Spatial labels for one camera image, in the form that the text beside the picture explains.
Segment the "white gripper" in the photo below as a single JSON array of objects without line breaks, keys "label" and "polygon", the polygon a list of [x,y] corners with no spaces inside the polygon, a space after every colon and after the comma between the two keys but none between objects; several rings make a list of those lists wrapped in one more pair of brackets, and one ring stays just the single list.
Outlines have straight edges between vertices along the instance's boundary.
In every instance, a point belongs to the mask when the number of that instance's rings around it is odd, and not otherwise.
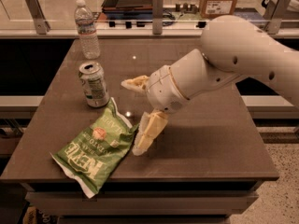
[{"label": "white gripper", "polygon": [[166,113],[178,112],[189,100],[178,90],[169,65],[162,66],[150,77],[125,79],[121,85],[130,91],[146,93],[149,103],[154,108],[151,113],[144,112],[139,123],[132,151],[134,155],[140,156],[164,130],[168,122]]}]

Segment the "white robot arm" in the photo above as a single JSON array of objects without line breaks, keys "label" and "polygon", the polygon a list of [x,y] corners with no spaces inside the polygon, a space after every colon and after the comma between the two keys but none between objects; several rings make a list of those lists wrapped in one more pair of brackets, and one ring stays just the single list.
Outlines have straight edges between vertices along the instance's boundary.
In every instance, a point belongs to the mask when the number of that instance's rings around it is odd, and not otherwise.
[{"label": "white robot arm", "polygon": [[299,51],[290,49],[249,21],[233,15],[210,21],[194,49],[150,76],[121,85],[147,96],[153,107],[144,113],[133,145],[144,154],[162,132],[168,116],[199,94],[220,89],[246,77],[254,78],[299,106]]}]

